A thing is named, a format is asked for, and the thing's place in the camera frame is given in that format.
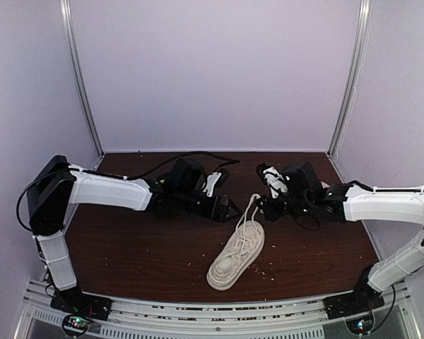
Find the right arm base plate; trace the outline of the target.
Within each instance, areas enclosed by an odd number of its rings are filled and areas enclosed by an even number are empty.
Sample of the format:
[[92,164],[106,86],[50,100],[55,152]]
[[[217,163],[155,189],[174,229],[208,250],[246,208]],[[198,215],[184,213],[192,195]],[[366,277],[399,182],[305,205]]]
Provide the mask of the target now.
[[384,306],[381,295],[365,296],[353,292],[344,293],[323,300],[326,314],[329,320],[341,317],[353,316]]

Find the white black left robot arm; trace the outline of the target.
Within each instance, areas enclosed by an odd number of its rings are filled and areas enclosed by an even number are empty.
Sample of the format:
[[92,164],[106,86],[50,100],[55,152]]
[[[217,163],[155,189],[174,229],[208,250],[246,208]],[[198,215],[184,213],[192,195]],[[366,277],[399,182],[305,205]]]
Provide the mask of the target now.
[[193,152],[170,158],[172,169],[155,179],[147,172],[133,177],[97,172],[73,165],[55,155],[20,195],[28,204],[29,225],[41,260],[52,278],[51,307],[89,321],[106,321],[111,299],[84,293],[77,281],[64,236],[64,219],[70,205],[91,204],[127,208],[145,213],[183,210],[216,222],[240,217],[229,198],[215,194],[229,177],[225,169],[235,160],[221,157],[207,174]]

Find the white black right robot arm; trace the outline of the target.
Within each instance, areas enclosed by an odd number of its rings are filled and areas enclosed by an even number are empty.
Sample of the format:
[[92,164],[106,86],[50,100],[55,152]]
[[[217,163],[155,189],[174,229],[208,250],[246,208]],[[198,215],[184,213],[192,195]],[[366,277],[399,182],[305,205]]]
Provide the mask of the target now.
[[368,313],[383,306],[382,293],[424,267],[424,185],[366,186],[358,181],[303,186],[294,180],[256,200],[268,221],[289,215],[318,223],[362,222],[364,226],[416,225],[411,239],[382,260],[364,268],[351,292],[324,299],[329,319]]

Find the white lace sneaker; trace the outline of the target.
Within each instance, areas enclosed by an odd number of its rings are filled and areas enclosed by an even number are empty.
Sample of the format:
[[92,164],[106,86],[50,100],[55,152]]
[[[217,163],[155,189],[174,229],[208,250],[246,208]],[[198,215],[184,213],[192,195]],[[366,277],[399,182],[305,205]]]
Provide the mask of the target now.
[[265,242],[265,231],[255,220],[259,211],[256,202],[259,194],[252,194],[235,231],[213,261],[206,275],[208,284],[215,290],[229,290],[261,253]]

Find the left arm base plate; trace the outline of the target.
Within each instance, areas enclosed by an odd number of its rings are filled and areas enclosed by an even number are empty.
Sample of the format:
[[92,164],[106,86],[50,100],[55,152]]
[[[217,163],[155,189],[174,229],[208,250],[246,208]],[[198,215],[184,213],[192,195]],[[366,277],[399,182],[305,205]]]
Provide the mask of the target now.
[[75,287],[64,291],[56,289],[50,306],[83,318],[106,321],[110,314],[112,300],[83,293],[81,289]]

